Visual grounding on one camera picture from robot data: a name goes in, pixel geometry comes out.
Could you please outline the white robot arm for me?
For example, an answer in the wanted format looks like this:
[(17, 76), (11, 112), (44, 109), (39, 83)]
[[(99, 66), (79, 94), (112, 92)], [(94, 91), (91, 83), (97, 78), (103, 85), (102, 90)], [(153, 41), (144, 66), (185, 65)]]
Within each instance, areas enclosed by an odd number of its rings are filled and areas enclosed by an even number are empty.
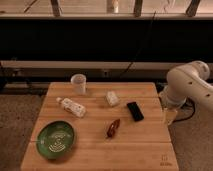
[(167, 85), (159, 93), (165, 124), (174, 122), (187, 98), (213, 112), (213, 86), (206, 82), (209, 76), (209, 66), (202, 61), (189, 62), (168, 71)]

